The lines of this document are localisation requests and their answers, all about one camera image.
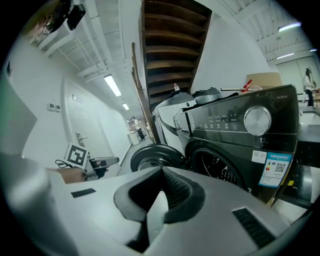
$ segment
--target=control panel button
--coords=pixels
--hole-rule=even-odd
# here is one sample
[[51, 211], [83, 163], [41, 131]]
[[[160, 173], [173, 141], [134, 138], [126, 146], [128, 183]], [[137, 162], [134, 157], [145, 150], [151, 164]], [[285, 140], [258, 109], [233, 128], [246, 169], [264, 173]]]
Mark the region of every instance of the control panel button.
[[263, 106], [251, 107], [245, 112], [244, 126], [252, 135], [264, 135], [271, 126], [271, 114]]

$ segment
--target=person in white shirt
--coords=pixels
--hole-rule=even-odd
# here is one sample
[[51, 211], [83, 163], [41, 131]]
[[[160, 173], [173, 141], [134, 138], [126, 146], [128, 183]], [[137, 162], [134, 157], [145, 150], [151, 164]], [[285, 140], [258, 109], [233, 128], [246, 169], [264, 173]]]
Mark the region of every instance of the person in white shirt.
[[131, 119], [132, 119], [132, 121], [134, 121], [134, 126], [136, 128], [136, 131], [139, 134], [139, 137], [141, 138], [142, 141], [144, 141], [145, 140], [145, 136], [144, 136], [144, 133], [142, 132], [142, 125], [140, 124], [140, 122], [134, 116]]
[[308, 94], [309, 101], [308, 106], [314, 106], [314, 97], [312, 95], [312, 90], [315, 88], [314, 84], [311, 83], [309, 68], [305, 69], [305, 76], [303, 77], [303, 89], [306, 94]]

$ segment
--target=black appliance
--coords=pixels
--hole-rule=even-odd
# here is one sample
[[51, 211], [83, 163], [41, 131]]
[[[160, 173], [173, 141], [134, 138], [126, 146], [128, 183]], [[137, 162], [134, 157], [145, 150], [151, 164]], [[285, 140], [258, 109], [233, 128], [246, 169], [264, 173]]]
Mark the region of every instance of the black appliance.
[[174, 123], [193, 172], [234, 183], [267, 203], [296, 150], [297, 92], [285, 85], [215, 100], [185, 108]]

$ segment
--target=qr code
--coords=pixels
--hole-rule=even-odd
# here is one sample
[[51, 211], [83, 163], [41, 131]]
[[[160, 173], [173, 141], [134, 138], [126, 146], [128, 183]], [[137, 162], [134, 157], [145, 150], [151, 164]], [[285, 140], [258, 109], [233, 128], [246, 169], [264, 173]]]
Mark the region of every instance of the qr code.
[[287, 164], [286, 163], [277, 163], [275, 167], [275, 172], [283, 173]]

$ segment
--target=ceiling light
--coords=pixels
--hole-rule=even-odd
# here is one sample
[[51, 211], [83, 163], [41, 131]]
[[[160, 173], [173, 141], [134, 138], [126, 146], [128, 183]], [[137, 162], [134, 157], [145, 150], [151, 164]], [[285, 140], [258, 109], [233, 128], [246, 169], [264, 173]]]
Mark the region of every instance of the ceiling light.
[[106, 81], [108, 86], [111, 88], [111, 90], [113, 91], [115, 96], [117, 96], [117, 97], [121, 96], [121, 92], [120, 92], [118, 86], [116, 85], [116, 82], [115, 82], [115, 80], [114, 80], [114, 78], [112, 77], [111, 74], [108, 75], [108, 76], [105, 76], [104, 80]]
[[279, 27], [278, 32], [282, 32], [282, 31], [289, 30], [295, 27], [300, 27], [300, 26], [301, 26], [301, 22], [296, 22], [289, 25], [281, 26]]
[[282, 59], [282, 58], [284, 58], [284, 57], [288, 57], [288, 56], [291, 56], [291, 55], [294, 55], [295, 53], [293, 52], [293, 53], [290, 53], [290, 54], [287, 54], [287, 55], [283, 55], [283, 56], [280, 56], [280, 57], [277, 57], [276, 59], [278, 60], [278, 59]]
[[125, 108], [125, 110], [129, 110], [127, 103], [122, 104], [122, 106]]

